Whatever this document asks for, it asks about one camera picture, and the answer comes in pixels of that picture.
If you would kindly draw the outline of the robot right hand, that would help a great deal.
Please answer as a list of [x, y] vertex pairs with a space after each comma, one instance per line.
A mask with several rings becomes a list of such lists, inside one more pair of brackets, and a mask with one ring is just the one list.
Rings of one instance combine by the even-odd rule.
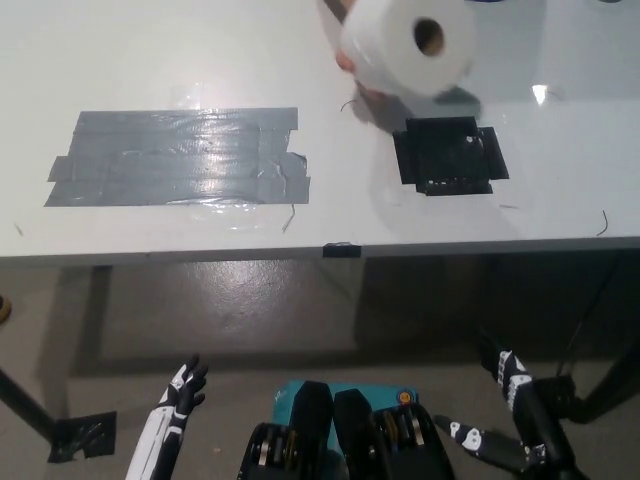
[[484, 330], [479, 333], [478, 350], [481, 365], [498, 385], [519, 437], [479, 429], [444, 415], [435, 415], [434, 423], [471, 457], [519, 479], [584, 479], [559, 419], [538, 394], [535, 378], [514, 351]]

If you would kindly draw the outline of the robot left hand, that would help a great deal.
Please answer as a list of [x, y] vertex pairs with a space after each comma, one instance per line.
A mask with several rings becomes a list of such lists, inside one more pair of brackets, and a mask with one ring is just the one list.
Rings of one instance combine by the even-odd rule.
[[189, 416], [205, 399], [207, 371], [197, 354], [181, 365], [146, 420], [126, 480], [172, 477]]

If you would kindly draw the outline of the person's bare hand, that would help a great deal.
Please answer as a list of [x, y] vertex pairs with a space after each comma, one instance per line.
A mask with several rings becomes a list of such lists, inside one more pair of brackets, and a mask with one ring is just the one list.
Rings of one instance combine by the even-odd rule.
[[357, 78], [356, 78], [356, 67], [354, 62], [349, 59], [342, 50], [338, 50], [335, 55], [335, 60], [339, 68], [348, 74], [350, 74], [356, 83], [356, 86], [359, 92], [373, 100], [387, 100], [394, 98], [394, 95], [390, 95], [388, 93], [384, 93], [378, 90], [369, 89], [365, 87]]

